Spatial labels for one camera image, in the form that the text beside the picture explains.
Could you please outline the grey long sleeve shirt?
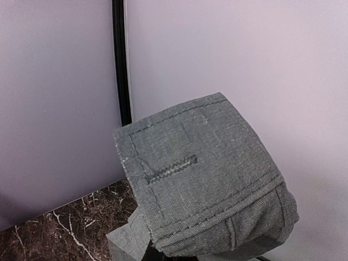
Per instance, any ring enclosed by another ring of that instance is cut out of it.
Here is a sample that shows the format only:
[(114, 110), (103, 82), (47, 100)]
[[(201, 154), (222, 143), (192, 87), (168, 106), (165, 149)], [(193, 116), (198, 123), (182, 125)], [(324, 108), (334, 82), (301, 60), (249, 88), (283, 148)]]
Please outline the grey long sleeve shirt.
[(107, 235), (114, 260), (250, 260), (282, 245), (296, 201), (260, 138), (221, 93), (114, 132), (137, 207)]

